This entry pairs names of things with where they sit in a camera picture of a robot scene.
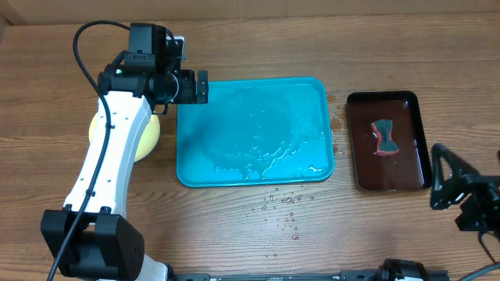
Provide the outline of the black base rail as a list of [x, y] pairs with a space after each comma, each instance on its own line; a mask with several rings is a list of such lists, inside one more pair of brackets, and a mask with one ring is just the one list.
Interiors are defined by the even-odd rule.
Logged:
[[343, 270], [330, 274], [276, 274], [276, 275], [227, 275], [211, 276], [209, 274], [176, 274], [176, 281], [363, 281], [375, 280], [376, 269]]

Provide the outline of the black water tray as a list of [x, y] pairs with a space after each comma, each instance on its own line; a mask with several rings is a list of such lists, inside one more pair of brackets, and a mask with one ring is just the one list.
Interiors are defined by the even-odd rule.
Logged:
[[[420, 190], [430, 187], [432, 171], [417, 96], [411, 91], [355, 92], [347, 97], [355, 184], [360, 190]], [[375, 153], [371, 123], [393, 122], [396, 155]]]

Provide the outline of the yellow-green plate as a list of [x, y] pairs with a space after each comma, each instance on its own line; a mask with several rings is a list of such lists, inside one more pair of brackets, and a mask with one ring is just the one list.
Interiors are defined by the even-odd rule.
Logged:
[[[118, 116], [119, 121], [124, 121], [127, 128], [121, 130], [111, 129], [109, 140], [106, 146], [103, 166], [110, 162], [120, 162], [121, 164], [132, 164], [137, 162], [153, 151], [160, 136], [160, 123], [157, 116], [151, 116], [149, 123], [145, 126], [141, 136], [139, 131], [133, 128], [130, 131], [131, 119]], [[105, 135], [105, 114], [96, 113], [89, 127], [90, 145], [85, 159], [91, 155], [93, 162], [96, 162], [101, 154], [103, 136]]]

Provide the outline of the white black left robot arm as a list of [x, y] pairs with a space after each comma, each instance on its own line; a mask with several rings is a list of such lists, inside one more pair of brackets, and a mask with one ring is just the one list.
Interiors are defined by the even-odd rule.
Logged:
[[132, 23], [127, 29], [128, 48], [91, 80], [98, 113], [77, 181], [63, 207], [42, 216], [54, 274], [84, 280], [173, 278], [168, 265], [147, 256], [144, 237], [127, 221], [127, 190], [155, 108], [205, 104], [208, 73], [181, 68], [184, 39], [166, 27]]

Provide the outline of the red black sponge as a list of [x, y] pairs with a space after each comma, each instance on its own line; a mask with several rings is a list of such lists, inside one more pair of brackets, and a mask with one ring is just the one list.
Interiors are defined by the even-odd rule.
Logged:
[[396, 155], [398, 145], [392, 140], [393, 122], [389, 119], [379, 119], [371, 123], [371, 129], [377, 139], [375, 153], [381, 156]]

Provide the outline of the teal plastic tray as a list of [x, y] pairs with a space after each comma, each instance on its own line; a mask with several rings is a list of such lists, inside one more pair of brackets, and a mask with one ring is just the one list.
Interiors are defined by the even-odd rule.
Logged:
[[334, 167], [314, 77], [215, 81], [208, 103], [177, 108], [177, 178], [188, 187], [322, 181]]

